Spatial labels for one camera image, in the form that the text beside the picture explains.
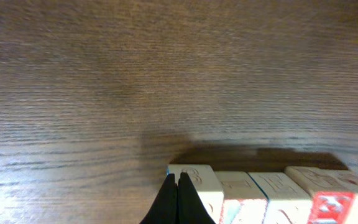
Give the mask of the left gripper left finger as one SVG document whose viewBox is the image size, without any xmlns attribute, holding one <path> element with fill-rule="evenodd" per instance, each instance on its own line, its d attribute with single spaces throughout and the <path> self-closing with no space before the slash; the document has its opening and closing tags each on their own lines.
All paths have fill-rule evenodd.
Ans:
<svg viewBox="0 0 358 224">
<path fill-rule="evenodd" d="M 140 224 L 175 224 L 177 187 L 175 175 L 168 174 L 146 216 Z"/>
</svg>

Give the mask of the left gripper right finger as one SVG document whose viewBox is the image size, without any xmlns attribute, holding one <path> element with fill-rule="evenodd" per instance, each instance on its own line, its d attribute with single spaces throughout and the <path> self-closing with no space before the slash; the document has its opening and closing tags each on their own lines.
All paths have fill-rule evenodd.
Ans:
<svg viewBox="0 0 358 224">
<path fill-rule="evenodd" d="M 177 223 L 178 224 L 214 224 L 190 179 L 182 172 L 178 180 Z"/>
</svg>

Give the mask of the wooden block with drawing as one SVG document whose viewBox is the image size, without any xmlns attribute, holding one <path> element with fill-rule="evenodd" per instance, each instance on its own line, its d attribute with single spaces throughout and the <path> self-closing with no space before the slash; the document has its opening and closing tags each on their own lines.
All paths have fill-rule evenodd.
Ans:
<svg viewBox="0 0 358 224">
<path fill-rule="evenodd" d="M 189 175 L 204 208 L 215 223 L 219 223 L 224 192 L 214 170 L 205 164 L 169 164 L 167 174 L 175 174 L 175 183 L 178 183 L 180 174 Z"/>
</svg>

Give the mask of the red A letter block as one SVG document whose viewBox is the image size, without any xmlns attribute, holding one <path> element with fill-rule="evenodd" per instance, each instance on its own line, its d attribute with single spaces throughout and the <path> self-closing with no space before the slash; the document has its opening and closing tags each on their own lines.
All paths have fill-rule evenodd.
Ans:
<svg viewBox="0 0 358 224">
<path fill-rule="evenodd" d="M 224 192 L 219 224 L 263 224 L 268 199 L 250 175 L 216 171 Z"/>
</svg>

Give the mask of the wooden block blue edge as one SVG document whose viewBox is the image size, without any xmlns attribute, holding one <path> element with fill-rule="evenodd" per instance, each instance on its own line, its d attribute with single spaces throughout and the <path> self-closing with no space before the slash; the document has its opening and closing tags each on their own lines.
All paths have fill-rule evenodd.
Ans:
<svg viewBox="0 0 358 224">
<path fill-rule="evenodd" d="M 249 176 L 268 199 L 264 223 L 306 224 L 312 199 L 282 172 L 250 172 Z"/>
</svg>

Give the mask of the red E letter block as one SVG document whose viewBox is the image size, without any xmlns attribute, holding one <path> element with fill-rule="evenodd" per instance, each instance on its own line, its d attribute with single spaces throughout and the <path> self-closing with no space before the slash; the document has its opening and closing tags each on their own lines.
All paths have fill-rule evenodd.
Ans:
<svg viewBox="0 0 358 224">
<path fill-rule="evenodd" d="M 329 171 L 290 166 L 285 174 L 312 198 L 308 223 L 358 224 L 358 194 L 341 185 Z"/>
</svg>

